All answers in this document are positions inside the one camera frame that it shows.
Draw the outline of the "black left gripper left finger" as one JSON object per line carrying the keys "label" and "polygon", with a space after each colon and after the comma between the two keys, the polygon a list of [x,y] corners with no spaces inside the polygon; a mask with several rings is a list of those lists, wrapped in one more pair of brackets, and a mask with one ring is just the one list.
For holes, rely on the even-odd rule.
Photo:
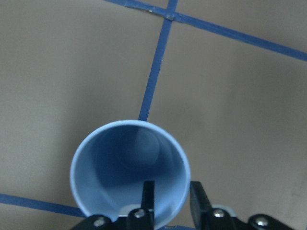
{"label": "black left gripper left finger", "polygon": [[154,186],[154,181],[143,184],[140,218],[144,230],[154,229]]}

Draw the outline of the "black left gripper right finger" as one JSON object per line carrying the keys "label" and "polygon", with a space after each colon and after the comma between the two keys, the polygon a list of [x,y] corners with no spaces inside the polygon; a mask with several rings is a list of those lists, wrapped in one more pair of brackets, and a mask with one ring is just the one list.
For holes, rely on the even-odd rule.
{"label": "black left gripper right finger", "polygon": [[208,230],[208,214],[212,205],[201,182],[191,181],[189,192],[190,211],[194,226],[197,230]]}

